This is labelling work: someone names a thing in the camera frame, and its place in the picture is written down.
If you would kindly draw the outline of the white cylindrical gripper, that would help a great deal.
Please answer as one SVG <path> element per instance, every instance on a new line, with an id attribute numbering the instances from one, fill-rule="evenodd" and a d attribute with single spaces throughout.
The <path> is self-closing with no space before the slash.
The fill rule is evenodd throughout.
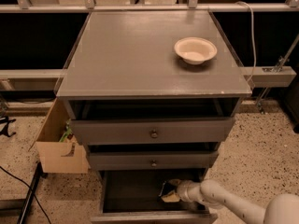
<path id="1" fill-rule="evenodd" d="M 193 182 L 191 180 L 180 180 L 180 179 L 170 179 L 168 183 L 172 186 L 177 187 L 177 192 L 174 190 L 163 195 L 161 199 L 165 203 L 178 203 L 180 199 L 183 202 L 200 203 L 203 200 L 203 196 L 200 191 L 200 184 L 198 182 Z"/>

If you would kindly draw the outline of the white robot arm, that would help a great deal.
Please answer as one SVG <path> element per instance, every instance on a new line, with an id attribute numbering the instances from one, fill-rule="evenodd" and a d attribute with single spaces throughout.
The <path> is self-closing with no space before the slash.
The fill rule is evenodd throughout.
<path id="1" fill-rule="evenodd" d="M 201 182 L 170 179 L 164 181 L 159 197 L 165 203 L 183 201 L 213 209 L 226 207 L 246 224 L 299 224 L 299 196 L 294 194 L 279 194 L 262 208 L 211 179 Z"/>

